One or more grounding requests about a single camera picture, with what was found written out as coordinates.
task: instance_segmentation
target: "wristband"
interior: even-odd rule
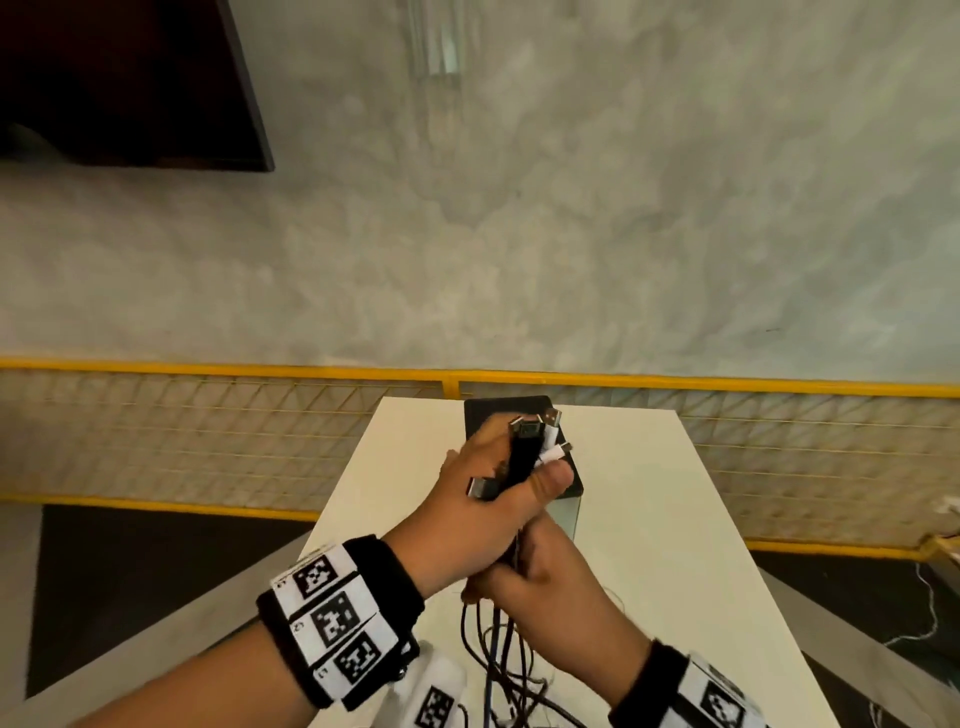
[[[271,581],[260,618],[307,699],[354,710],[417,657],[423,598],[393,551],[365,536],[314,551]]]
[[[614,726],[769,728],[759,707],[697,654],[654,641],[627,696],[610,713]]]

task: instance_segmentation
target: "marbled wall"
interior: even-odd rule
[[[0,354],[951,381],[953,0],[232,0],[273,175],[0,168]]]

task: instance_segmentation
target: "yellow metal frame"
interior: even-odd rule
[[[185,364],[152,361],[96,361],[0,358],[0,369],[49,369],[66,372],[114,372],[192,376],[264,376],[304,379],[439,381],[448,399],[459,399],[462,382],[551,384],[579,387],[697,389],[721,392],[784,392],[801,395],[858,397],[932,397],[960,399],[960,384],[753,379],[716,376],[596,375],[564,372],[510,372],[472,369],[367,369],[363,367],[293,367],[263,364]]]
[[[510,372],[470,369],[370,369],[363,367],[298,367],[261,364],[187,364],[167,362],[130,362],[65,360],[37,358],[0,358],[0,369],[47,369],[62,372],[108,372],[116,374],[159,374],[189,376],[262,376],[304,379],[366,379],[439,381],[444,397],[458,400],[463,382],[502,384],[545,384],[580,387],[620,387],[625,389],[693,389],[720,392],[783,392],[789,394],[844,395],[856,397],[930,397],[960,399],[960,384],[904,384],[896,382],[826,381],[804,379],[755,379],[709,376],[598,375],[563,372]],[[314,522],[317,511],[281,511],[242,506],[195,505],[152,500],[129,500],[84,496],[0,493],[0,501],[51,505],[81,505],[101,508],[130,508],[143,511],[195,513],[244,518],[283,519]],[[895,548],[887,546],[843,546],[803,542],[749,539],[747,547],[755,551],[781,553],[856,556],[861,558],[923,561],[930,551],[923,546]]]

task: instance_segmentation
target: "black wristband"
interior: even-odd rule
[[[274,583],[278,584],[282,578],[284,583],[287,583],[291,579],[294,581],[302,579],[301,574],[306,570],[311,572],[321,570],[324,572],[324,579],[328,579],[324,586],[318,589],[311,585],[311,589],[314,591],[309,596],[305,595],[303,599],[300,599],[298,595],[298,601],[294,607],[291,607],[289,599],[286,598],[283,602],[286,606],[281,606],[281,601],[277,597],[275,589],[265,592],[256,600],[260,618],[273,637],[284,663],[294,675],[303,694],[314,706],[321,710],[330,707],[335,702],[334,698],[342,698],[345,707],[348,710],[353,710],[384,684],[396,680],[400,671],[419,654],[411,630],[417,621],[417,617],[423,611],[423,597],[420,596],[413,580],[397,560],[390,547],[374,536],[364,536],[347,541],[339,548],[342,555],[339,561],[346,562],[348,565],[344,568],[343,563],[341,563],[343,570],[338,571],[336,567],[337,559],[324,559],[322,555],[311,555],[300,562],[293,570],[274,580]],[[396,642],[396,644],[385,654],[379,656],[375,665],[366,669],[362,676],[358,676],[358,679],[357,677],[351,677],[349,680],[351,686],[346,695],[343,695],[342,688],[336,688],[335,690],[340,692],[335,692],[331,697],[320,684],[322,678],[317,676],[317,668],[319,665],[323,665],[324,660],[331,657],[336,649],[340,648],[339,645],[349,643],[352,639],[351,635],[365,629],[360,622],[356,621],[357,616],[363,617],[363,615],[357,615],[356,612],[353,612],[354,622],[349,625],[350,630],[345,630],[342,635],[338,635],[337,646],[331,643],[329,654],[326,654],[323,659],[315,664],[311,664],[310,660],[317,660],[320,654],[315,653],[312,658],[304,657],[298,639],[294,636],[294,630],[303,627],[303,624],[298,622],[307,622],[306,632],[309,632],[312,629],[309,624],[311,610],[315,610],[315,615],[318,607],[320,612],[328,611],[323,606],[324,603],[336,603],[338,600],[347,599],[342,590],[349,593],[354,587],[363,590],[365,593],[369,592],[366,597],[363,597],[366,599],[369,609],[367,614],[376,612],[376,619],[373,621],[380,619],[381,625],[384,621],[389,625],[389,629],[384,626],[382,630],[386,630],[391,642]],[[334,595],[337,596],[337,599],[331,599]],[[306,634],[306,632],[300,632],[299,636]]]
[[[654,640],[634,686],[610,712],[613,728],[660,728],[689,661],[673,647]]]

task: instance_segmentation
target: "metal grid panel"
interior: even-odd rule
[[[913,546],[956,529],[960,400],[464,383],[464,397],[676,411],[745,538]]]
[[[440,382],[0,371],[0,490],[320,510],[380,399]]]

